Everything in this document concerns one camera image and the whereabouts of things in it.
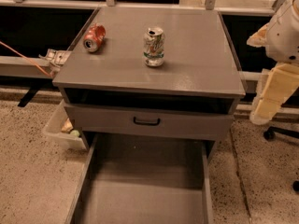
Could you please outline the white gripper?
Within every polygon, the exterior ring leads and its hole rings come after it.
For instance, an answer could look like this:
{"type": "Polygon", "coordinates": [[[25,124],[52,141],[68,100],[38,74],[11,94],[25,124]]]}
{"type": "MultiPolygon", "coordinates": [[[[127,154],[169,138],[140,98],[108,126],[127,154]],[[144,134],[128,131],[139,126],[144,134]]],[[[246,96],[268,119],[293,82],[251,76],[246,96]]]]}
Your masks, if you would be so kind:
{"type": "Polygon", "coordinates": [[[272,68],[257,90],[249,119],[268,123],[299,88],[299,0],[286,0],[270,22],[251,35],[247,44],[265,47],[266,55],[280,63],[272,68]]]}

